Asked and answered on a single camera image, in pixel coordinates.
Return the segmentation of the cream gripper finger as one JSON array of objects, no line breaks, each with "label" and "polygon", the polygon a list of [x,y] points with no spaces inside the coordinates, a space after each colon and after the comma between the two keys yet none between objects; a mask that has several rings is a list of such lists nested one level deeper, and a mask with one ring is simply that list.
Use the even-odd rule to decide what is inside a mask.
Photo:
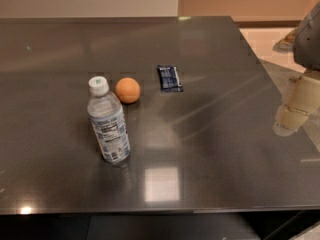
[{"label": "cream gripper finger", "polygon": [[320,107],[320,72],[291,77],[275,118],[280,132],[296,132]]}]

